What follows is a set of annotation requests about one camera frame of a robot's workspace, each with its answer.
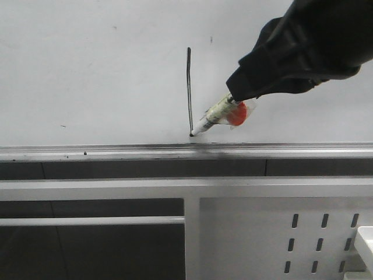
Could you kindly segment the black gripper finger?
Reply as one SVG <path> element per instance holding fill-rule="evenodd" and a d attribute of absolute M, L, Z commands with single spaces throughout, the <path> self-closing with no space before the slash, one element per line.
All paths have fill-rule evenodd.
<path fill-rule="evenodd" d="M 254 49 L 239 60 L 239 67 L 226 85 L 235 101 L 259 98 L 272 93 L 291 93 L 286 77 L 289 50 Z"/>

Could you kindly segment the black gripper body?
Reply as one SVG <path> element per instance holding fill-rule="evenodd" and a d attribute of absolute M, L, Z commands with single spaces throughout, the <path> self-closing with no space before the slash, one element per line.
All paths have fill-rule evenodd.
<path fill-rule="evenodd" d="M 254 49 L 291 52 L 293 94 L 350 78 L 372 60 L 372 1 L 294 1 L 264 25 Z"/>

